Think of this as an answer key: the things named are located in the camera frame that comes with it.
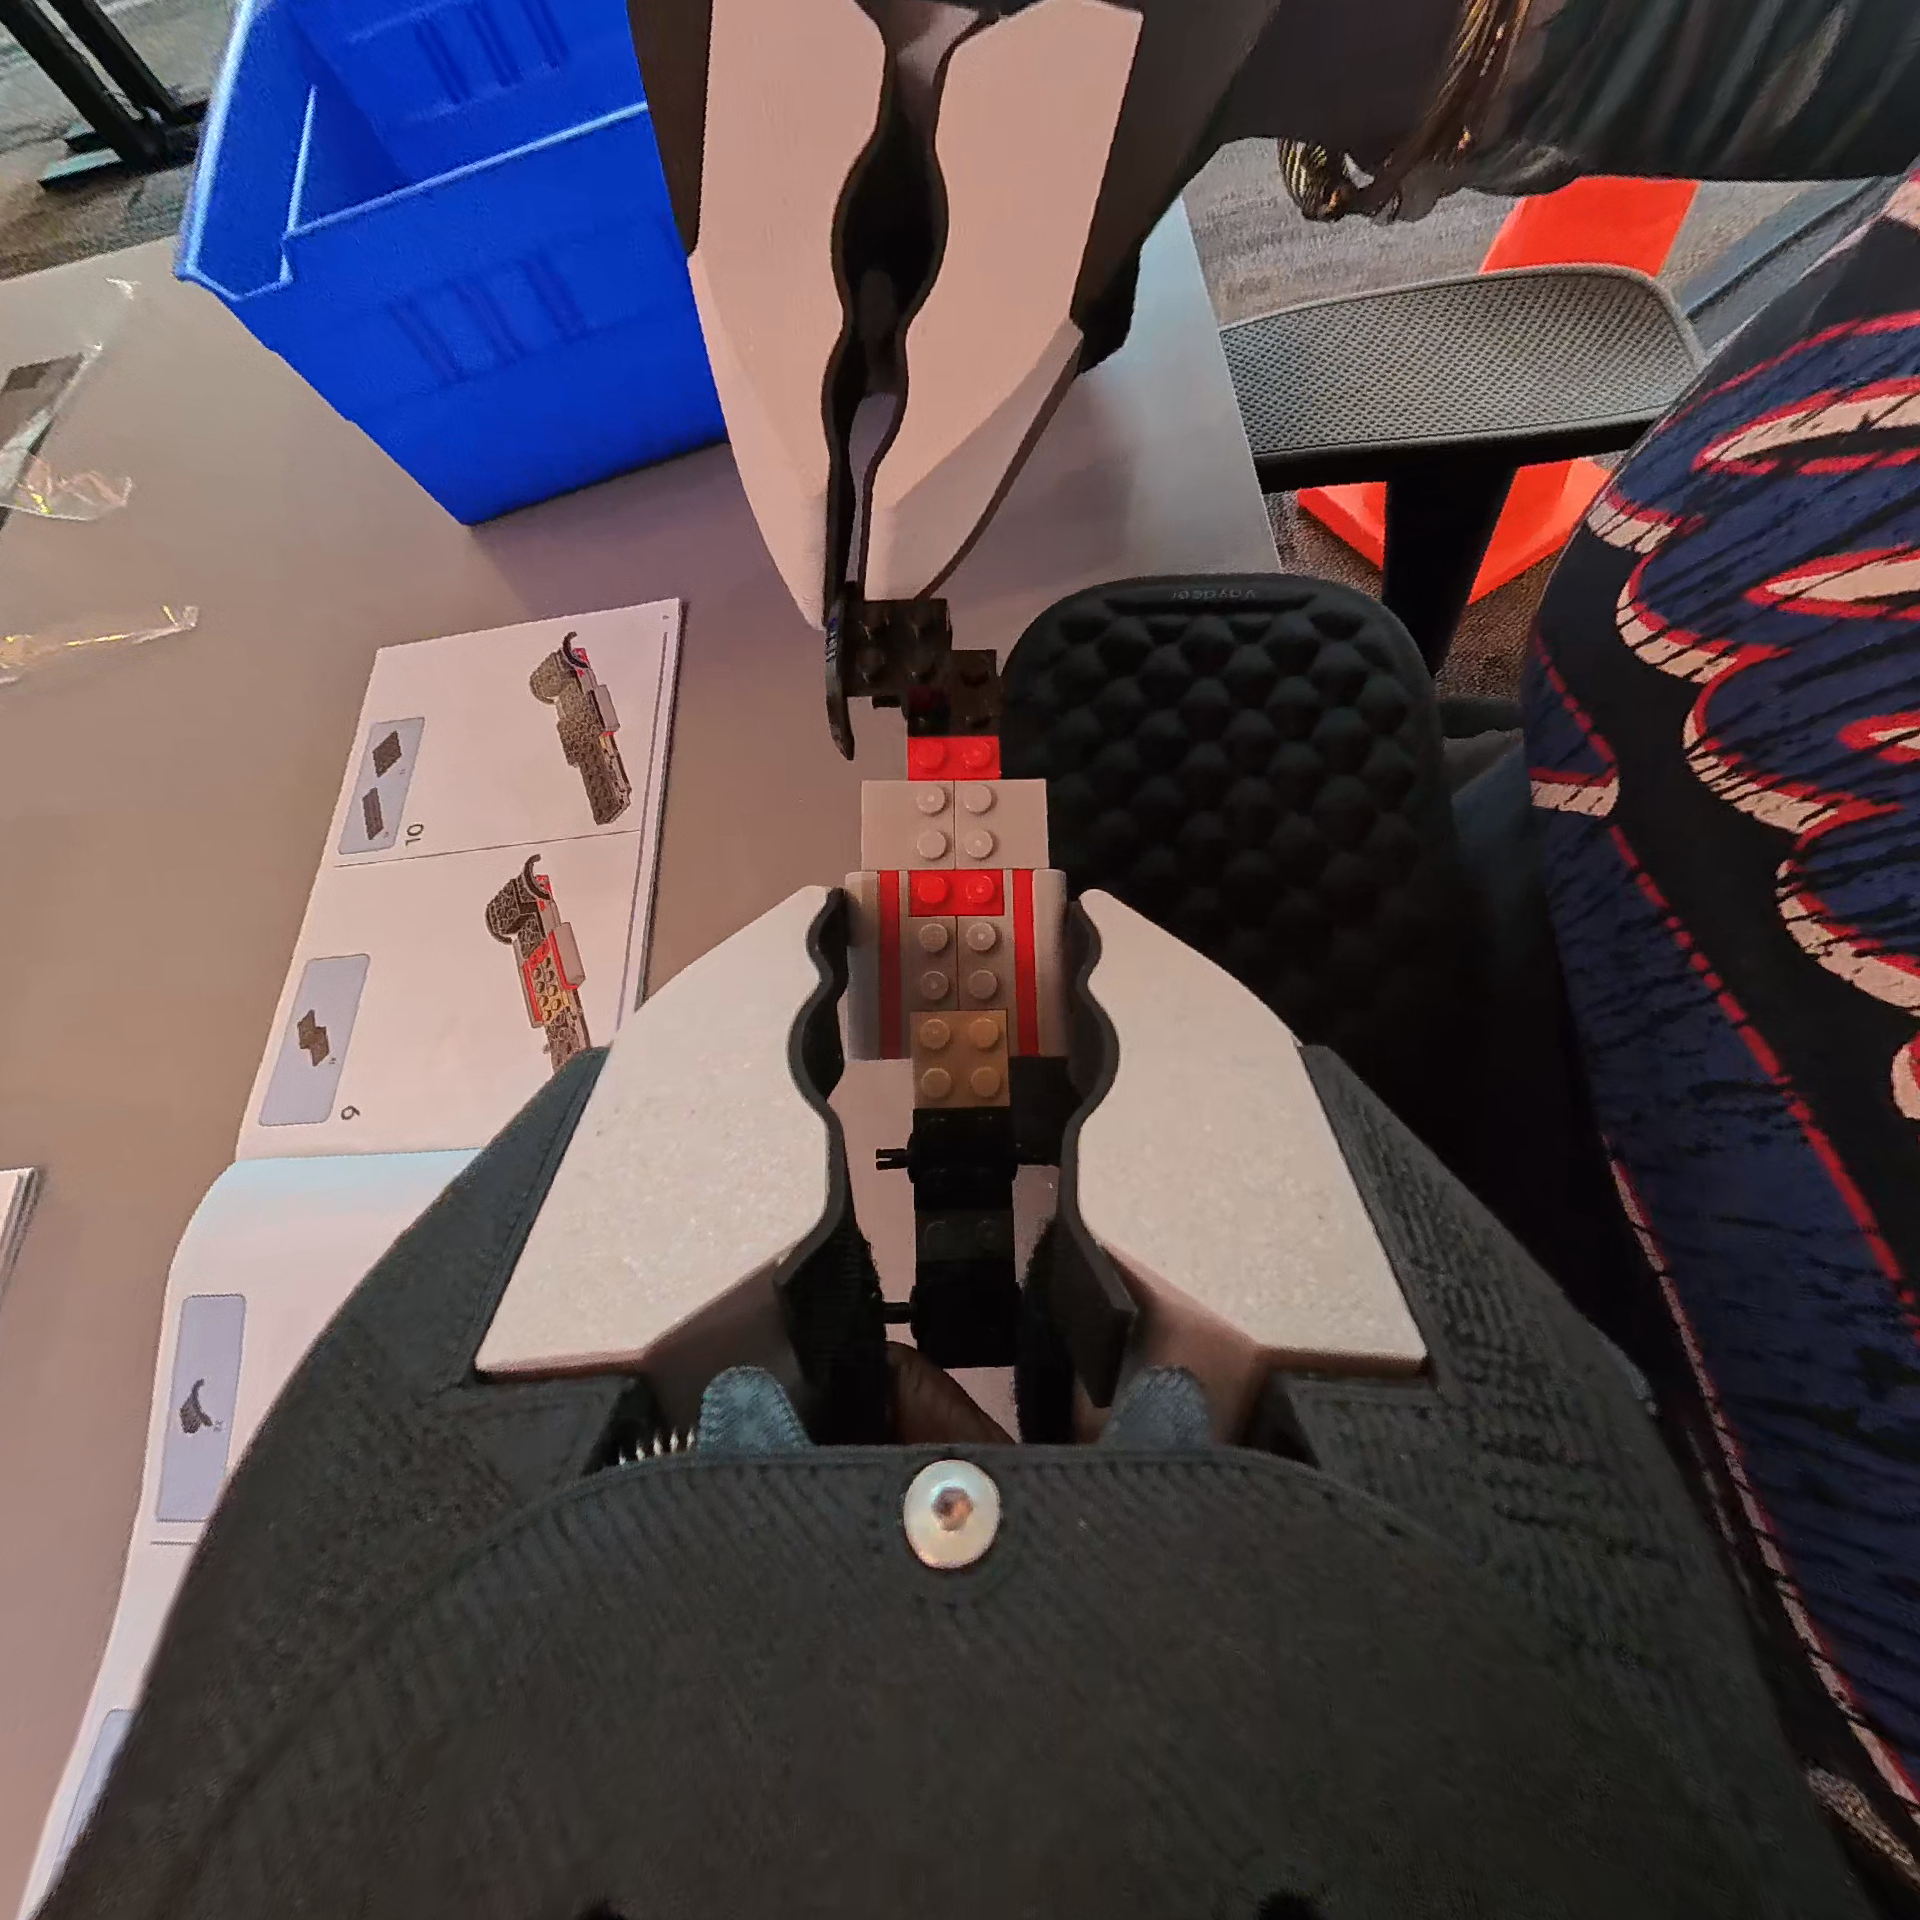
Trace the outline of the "black desk leg frame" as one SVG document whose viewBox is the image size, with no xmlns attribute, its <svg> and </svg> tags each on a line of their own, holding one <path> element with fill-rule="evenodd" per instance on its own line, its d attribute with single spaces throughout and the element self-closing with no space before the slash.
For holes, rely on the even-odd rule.
<svg viewBox="0 0 1920 1920">
<path fill-rule="evenodd" d="M 93 179 L 167 173 L 193 162 L 207 95 L 184 95 L 99 3 L 2 3 L 2 27 L 43 77 L 58 85 L 78 129 L 38 183 L 51 193 Z"/>
</svg>

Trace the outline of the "clear plastic bag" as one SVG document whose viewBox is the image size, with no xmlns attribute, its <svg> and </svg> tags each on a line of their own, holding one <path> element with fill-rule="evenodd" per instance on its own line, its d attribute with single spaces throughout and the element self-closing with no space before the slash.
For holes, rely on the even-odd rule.
<svg viewBox="0 0 1920 1920">
<path fill-rule="evenodd" d="M 136 646 L 192 635 L 200 624 L 200 608 L 193 604 L 167 604 L 157 611 L 134 612 L 121 619 L 83 615 L 33 630 L 2 635 L 2 686 L 26 683 L 41 671 L 53 671 L 83 655 L 127 654 Z"/>
<path fill-rule="evenodd" d="M 101 342 L 12 364 L 2 379 L 2 518 L 99 523 L 131 500 L 131 478 L 62 449 L 77 398 L 105 355 Z"/>
</svg>

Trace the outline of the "blue plastic bin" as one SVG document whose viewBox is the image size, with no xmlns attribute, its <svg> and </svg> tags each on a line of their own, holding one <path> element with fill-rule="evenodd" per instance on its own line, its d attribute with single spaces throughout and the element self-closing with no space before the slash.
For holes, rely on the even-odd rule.
<svg viewBox="0 0 1920 1920">
<path fill-rule="evenodd" d="M 177 275 L 465 524 L 725 436 L 621 3 L 241 5 Z"/>
</svg>

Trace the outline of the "lego car build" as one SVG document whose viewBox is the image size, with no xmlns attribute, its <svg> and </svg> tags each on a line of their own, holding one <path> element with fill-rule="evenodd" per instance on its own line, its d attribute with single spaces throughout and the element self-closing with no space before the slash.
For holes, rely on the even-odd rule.
<svg viewBox="0 0 1920 1920">
<path fill-rule="evenodd" d="M 906 1144 L 875 1157 L 914 1204 L 892 1317 L 933 1362 L 997 1370 L 1020 1340 L 1019 1174 L 1057 1167 L 1068 1126 L 1068 885 L 1044 782 L 1001 755 L 992 650 L 952 646 L 950 712 L 950 735 L 906 733 L 901 776 L 861 785 L 846 1046 L 910 1071 Z"/>
</svg>

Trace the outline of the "orange traffic cone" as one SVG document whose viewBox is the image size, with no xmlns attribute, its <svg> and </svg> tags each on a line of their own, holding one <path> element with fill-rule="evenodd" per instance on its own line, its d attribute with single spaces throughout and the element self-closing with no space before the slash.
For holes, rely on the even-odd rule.
<svg viewBox="0 0 1920 1920">
<path fill-rule="evenodd" d="M 1528 195 L 1482 260 L 1482 275 L 1543 264 L 1614 264 L 1655 275 L 1699 193 L 1693 179 L 1580 179 Z M 1521 468 L 1475 579 L 1480 600 L 1561 554 L 1604 489 L 1596 460 Z M 1296 504 L 1363 559 L 1384 559 L 1384 487 L 1304 489 Z"/>
</svg>

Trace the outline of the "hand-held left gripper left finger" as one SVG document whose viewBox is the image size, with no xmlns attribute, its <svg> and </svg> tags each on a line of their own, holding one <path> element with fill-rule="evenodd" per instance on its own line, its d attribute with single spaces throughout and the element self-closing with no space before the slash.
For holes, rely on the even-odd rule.
<svg viewBox="0 0 1920 1920">
<path fill-rule="evenodd" d="M 617 1031 L 477 1371 L 640 1376 L 684 1426 L 760 1366 L 825 1443 L 888 1432 L 889 1366 L 843 1123 L 850 901 L 806 885 Z"/>
</svg>

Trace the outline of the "black curved lego piece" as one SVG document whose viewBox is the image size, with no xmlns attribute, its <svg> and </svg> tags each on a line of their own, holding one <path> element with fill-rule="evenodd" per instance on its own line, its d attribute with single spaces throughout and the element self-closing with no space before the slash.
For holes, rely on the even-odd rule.
<svg viewBox="0 0 1920 1920">
<path fill-rule="evenodd" d="M 828 730 L 840 755 L 857 753 L 857 701 L 900 708 L 912 738 L 950 735 L 950 666 L 942 598 L 869 600 L 843 590 L 828 611 L 824 654 Z"/>
</svg>

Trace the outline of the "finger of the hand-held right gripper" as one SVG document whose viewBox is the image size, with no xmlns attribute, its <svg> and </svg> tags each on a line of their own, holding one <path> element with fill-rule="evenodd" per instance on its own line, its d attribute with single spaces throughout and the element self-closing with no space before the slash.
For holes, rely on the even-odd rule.
<svg viewBox="0 0 1920 1920">
<path fill-rule="evenodd" d="M 858 567 L 877 429 L 905 392 L 906 189 L 886 5 L 714 5 L 695 302 L 733 458 L 781 581 L 825 628 Z"/>
<path fill-rule="evenodd" d="M 1077 287 L 1141 28 L 1130 8 L 1041 3 L 979 27 L 941 67 L 941 246 L 870 475 L 870 600 L 933 594 L 1079 373 Z"/>
</svg>

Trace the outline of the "lego instruction booklet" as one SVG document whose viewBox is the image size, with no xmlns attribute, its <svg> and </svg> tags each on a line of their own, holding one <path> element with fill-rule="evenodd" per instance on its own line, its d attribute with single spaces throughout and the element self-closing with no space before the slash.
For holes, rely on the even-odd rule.
<svg viewBox="0 0 1920 1920">
<path fill-rule="evenodd" d="M 223 1488 L 372 1262 L 645 993 L 684 604 L 376 654 L 235 1161 L 164 1282 L 105 1656 L 18 1912 L 125 1742 Z"/>
</svg>

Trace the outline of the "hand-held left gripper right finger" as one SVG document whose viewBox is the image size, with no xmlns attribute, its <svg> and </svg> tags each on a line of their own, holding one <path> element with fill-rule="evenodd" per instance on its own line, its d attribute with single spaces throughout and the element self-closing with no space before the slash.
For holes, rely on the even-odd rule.
<svg viewBox="0 0 1920 1920">
<path fill-rule="evenodd" d="M 1220 1439 L 1274 1374 L 1416 1379 L 1428 1362 L 1294 1031 L 1110 891 L 1068 913 L 1077 1108 L 1043 1267 L 1091 1439 L 1148 1370 L 1183 1370 Z"/>
</svg>

